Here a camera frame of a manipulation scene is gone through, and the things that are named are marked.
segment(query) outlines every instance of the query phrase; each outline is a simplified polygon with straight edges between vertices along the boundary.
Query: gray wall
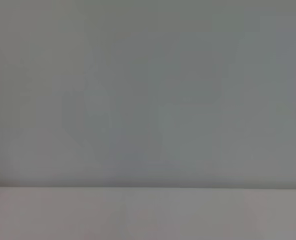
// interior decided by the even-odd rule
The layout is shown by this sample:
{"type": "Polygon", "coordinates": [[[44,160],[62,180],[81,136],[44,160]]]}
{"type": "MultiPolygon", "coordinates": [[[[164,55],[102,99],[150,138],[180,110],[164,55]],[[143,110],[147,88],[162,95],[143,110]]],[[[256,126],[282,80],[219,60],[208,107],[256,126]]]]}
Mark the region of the gray wall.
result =
{"type": "Polygon", "coordinates": [[[296,188],[296,0],[0,0],[0,186],[296,188]]]}

